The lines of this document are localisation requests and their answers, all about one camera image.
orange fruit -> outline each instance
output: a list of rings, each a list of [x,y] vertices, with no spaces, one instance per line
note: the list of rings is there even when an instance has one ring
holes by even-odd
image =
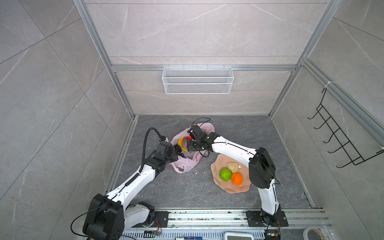
[[[240,173],[234,172],[231,175],[231,181],[235,185],[240,185],[243,182],[243,177],[241,176]]]

mesh basket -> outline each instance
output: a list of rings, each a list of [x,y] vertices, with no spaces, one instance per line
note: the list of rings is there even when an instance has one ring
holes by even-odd
[[[166,67],[162,80],[166,94],[230,93],[230,67]]]

zip tie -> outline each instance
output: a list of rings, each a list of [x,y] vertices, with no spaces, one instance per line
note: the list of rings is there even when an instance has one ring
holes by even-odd
[[[328,83],[325,85],[325,87],[324,87],[324,88],[327,88],[328,84],[330,84],[330,83],[335,83],[335,82],[332,82],[332,81],[328,81]]]

scalloped plate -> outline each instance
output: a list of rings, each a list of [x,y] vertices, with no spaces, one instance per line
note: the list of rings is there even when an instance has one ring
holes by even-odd
[[[243,177],[243,182],[240,185],[235,185],[231,180],[228,182],[222,180],[220,178],[220,170],[223,167],[227,167],[229,162],[237,162],[237,164],[241,167],[239,168],[239,173]],[[212,175],[214,177],[214,182],[229,193],[237,193],[237,192],[246,192],[249,190],[249,186],[251,185],[251,181],[249,180],[249,170],[248,168],[233,158],[230,158],[224,154],[219,154],[216,158],[216,161],[211,164]]]

robotic arm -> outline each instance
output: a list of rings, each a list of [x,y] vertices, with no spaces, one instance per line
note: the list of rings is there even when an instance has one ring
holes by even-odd
[[[194,125],[188,130],[192,140],[188,140],[189,151],[209,150],[227,155],[249,168],[249,178],[257,186],[262,201],[262,218],[265,224],[277,221],[281,207],[275,193],[275,170],[266,149],[258,150],[243,147],[228,141],[217,133],[206,134],[199,126]],[[154,221],[155,208],[147,203],[139,202],[135,207],[128,208],[131,200],[139,191],[160,172],[165,166],[177,161],[177,151],[171,143],[161,136],[157,150],[147,157],[132,176],[116,189],[105,196],[96,195],[89,206],[83,233],[95,240],[119,239],[122,232],[141,223],[150,226]]]

